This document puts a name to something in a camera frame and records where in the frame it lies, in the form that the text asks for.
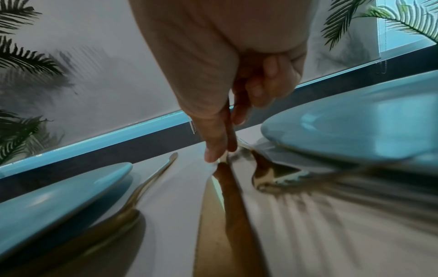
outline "spoon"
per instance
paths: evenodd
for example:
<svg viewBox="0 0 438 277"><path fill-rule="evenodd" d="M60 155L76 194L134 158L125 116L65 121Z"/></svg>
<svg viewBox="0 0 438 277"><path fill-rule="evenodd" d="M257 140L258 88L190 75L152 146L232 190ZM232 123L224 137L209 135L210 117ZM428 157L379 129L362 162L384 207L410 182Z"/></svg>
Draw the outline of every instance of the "spoon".
<svg viewBox="0 0 438 277"><path fill-rule="evenodd" d="M141 213L136 206L140 198L151 187L152 181L160 177L177 157L178 153L173 153L161 168L135 189L123 207L113 216L88 228L82 234L57 246L43 256L11 269L4 276L40 276L68 261L85 258L116 241L138 223Z"/></svg>

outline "finger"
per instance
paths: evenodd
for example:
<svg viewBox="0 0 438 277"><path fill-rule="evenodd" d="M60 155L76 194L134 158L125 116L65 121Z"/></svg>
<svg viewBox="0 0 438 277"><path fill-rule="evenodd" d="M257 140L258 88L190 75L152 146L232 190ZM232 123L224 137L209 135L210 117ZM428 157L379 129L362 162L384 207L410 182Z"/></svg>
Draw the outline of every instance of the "finger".
<svg viewBox="0 0 438 277"><path fill-rule="evenodd" d="M236 132L233 129L233 123L231 122L231 114L229 111L229 99L225 103L225 106L220 111L220 117L225 125L225 130L227 133L227 150L230 152L235 152L237 150L237 137Z"/></svg>
<svg viewBox="0 0 438 277"><path fill-rule="evenodd" d="M272 55L263 61L265 73L264 88L273 98L282 98L289 95L301 81L302 67L305 55L294 61L290 61L287 55ZM293 65L300 67L297 71Z"/></svg>
<svg viewBox="0 0 438 277"><path fill-rule="evenodd" d="M207 148L204 160L217 161L225 153L228 145L227 130L220 114L209 119L192 117L192 120L202 139L205 140Z"/></svg>
<svg viewBox="0 0 438 277"><path fill-rule="evenodd" d="M251 110L251 102L245 88L245 80L237 81L233 86L234 108L231 112L231 121L235 125L244 124Z"/></svg>
<svg viewBox="0 0 438 277"><path fill-rule="evenodd" d="M254 107L257 108L267 107L273 101L273 98L265 91L263 87L263 79L263 76L255 75L250 77L245 84L250 102Z"/></svg>

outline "plate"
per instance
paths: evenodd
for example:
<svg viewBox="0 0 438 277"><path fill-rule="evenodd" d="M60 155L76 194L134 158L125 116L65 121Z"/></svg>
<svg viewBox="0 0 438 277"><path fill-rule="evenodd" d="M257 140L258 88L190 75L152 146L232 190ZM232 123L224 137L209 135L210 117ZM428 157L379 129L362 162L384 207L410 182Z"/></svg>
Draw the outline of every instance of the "plate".
<svg viewBox="0 0 438 277"><path fill-rule="evenodd" d="M132 169L102 167L0 204L0 261L105 194Z"/></svg>
<svg viewBox="0 0 438 277"><path fill-rule="evenodd" d="M421 152L391 166L438 175L438 71L323 98L283 111L262 134L292 150L344 162L376 162Z"/></svg>

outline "white blind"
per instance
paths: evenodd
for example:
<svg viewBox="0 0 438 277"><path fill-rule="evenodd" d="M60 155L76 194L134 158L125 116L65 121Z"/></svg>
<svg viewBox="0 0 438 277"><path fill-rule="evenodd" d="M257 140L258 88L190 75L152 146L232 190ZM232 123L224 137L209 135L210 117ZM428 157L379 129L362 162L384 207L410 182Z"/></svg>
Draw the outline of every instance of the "white blind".
<svg viewBox="0 0 438 277"><path fill-rule="evenodd" d="M321 0L312 26L303 82L379 58L377 24L357 19L329 52L321 30L331 13ZM0 90L0 108L51 120L61 147L179 110L144 42L127 0L31 0L42 13L12 38L51 54L65 77L20 77Z"/></svg>

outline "human hand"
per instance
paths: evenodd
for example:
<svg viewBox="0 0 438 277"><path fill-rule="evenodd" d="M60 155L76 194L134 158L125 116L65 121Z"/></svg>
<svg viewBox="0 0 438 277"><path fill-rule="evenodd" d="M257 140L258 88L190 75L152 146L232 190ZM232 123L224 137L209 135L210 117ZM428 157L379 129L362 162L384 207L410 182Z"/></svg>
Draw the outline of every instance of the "human hand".
<svg viewBox="0 0 438 277"><path fill-rule="evenodd" d="M233 124L242 124L252 107L266 107L299 84L317 3L130 0L181 109L206 142L207 162L237 149Z"/></svg>

